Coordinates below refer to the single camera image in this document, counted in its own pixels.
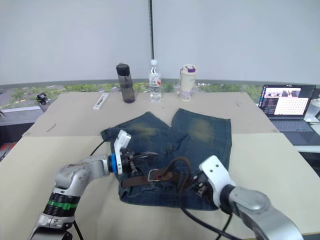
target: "drink label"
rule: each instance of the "drink label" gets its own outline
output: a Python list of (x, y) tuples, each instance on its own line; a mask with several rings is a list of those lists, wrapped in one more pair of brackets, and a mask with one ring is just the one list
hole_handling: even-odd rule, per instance
[(161, 78), (159, 76), (149, 76), (149, 84), (152, 87), (160, 87)]

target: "purple lid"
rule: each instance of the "purple lid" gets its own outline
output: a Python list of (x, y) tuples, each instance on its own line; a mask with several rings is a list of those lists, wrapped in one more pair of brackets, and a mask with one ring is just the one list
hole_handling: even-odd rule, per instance
[(194, 66), (192, 66), (192, 68), (188, 68), (187, 66), (185, 66), (185, 68), (188, 69), (188, 73), (194, 73), (196, 71)]

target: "white wall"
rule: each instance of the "white wall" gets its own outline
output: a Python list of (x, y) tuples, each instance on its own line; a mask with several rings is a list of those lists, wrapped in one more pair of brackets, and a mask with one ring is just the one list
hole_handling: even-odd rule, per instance
[(165, 78), (320, 84), (320, 0), (153, 0)]
[(0, 85), (146, 78), (148, 19), (146, 0), (1, 0)]

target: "laptop screen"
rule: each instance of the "laptop screen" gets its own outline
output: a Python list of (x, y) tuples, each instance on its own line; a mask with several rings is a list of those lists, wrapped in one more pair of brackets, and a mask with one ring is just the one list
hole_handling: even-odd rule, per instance
[(268, 117), (304, 117), (315, 85), (264, 85), (259, 108)]

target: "laptop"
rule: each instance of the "laptop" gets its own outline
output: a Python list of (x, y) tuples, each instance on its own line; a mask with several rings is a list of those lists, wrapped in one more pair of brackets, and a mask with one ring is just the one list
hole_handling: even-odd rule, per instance
[(315, 85), (264, 85), (259, 108), (296, 146), (320, 146), (320, 135), (304, 120)]

